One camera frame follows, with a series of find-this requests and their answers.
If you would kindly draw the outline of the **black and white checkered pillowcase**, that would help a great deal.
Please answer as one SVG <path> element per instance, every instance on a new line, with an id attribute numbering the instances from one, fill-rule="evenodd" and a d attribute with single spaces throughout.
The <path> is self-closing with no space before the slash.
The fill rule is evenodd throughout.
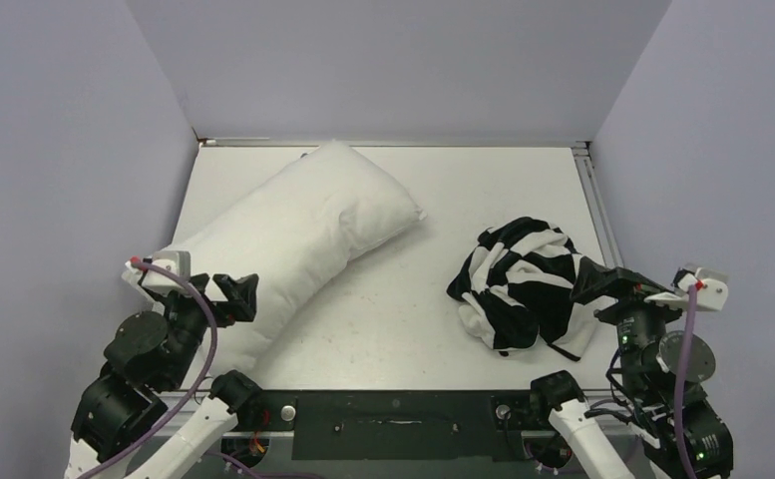
<path id="1" fill-rule="evenodd" d="M 605 270 L 558 226 L 520 217 L 478 235 L 446 293 L 465 331 L 488 348 L 508 354 L 543 344 L 578 362 L 598 322 L 573 294 Z"/>

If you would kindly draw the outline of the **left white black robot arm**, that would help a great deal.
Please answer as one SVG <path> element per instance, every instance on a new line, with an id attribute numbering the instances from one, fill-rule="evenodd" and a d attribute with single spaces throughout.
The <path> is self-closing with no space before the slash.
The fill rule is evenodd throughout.
<path id="1" fill-rule="evenodd" d="M 139 289 L 161 311 L 127 317 L 104 350 L 99 376 L 84 390 L 71 424 L 68 478 L 125 478 L 137 450 L 187 405 L 209 372 L 219 332 L 257 313 L 259 277 L 180 276 L 152 286 L 163 270 L 147 265 Z"/>

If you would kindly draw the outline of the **white pillow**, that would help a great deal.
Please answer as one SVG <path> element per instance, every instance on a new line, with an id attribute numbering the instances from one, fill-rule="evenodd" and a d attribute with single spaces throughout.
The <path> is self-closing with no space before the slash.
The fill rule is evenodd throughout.
<path id="1" fill-rule="evenodd" d="M 426 216 L 364 155 L 326 143 L 286 165 L 192 236 L 153 257 L 190 257 L 192 274 L 257 274 L 256 317 L 218 334 L 209 375 L 250 371 L 286 324 L 354 259 Z"/>

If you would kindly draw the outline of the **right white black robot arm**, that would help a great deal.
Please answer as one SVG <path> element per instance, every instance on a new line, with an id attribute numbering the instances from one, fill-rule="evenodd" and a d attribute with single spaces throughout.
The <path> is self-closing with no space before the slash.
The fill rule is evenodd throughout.
<path id="1" fill-rule="evenodd" d="M 704 266 L 680 268 L 665 287 L 632 270 L 583 258 L 571 299 L 613 301 L 594 316 L 616 332 L 617 349 L 605 373 L 617 394 L 616 407 L 589 406 L 574 377 L 559 371 L 532 381 L 530 418 L 552 427 L 590 478 L 632 475 L 598 424 L 602 416 L 639 438 L 657 478 L 729 477 L 733 438 L 703 388 L 716 359 L 694 332 L 697 313 L 722 310 L 728 296 L 727 275 Z"/>

